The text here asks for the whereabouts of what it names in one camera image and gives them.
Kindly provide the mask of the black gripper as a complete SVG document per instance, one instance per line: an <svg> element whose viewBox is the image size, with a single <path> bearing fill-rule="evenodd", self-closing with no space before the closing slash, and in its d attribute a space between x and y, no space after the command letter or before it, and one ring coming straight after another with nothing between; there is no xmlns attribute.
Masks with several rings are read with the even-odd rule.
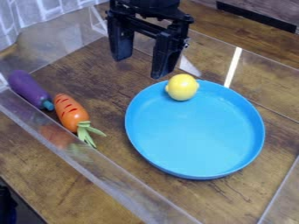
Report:
<svg viewBox="0 0 299 224"><path fill-rule="evenodd" d="M135 32L155 39L151 77L160 79L174 71L182 53L180 40L188 35L194 18L179 10L180 0L110 0L107 31L110 50L115 61L132 56ZM139 19L171 20L163 28Z"/></svg>

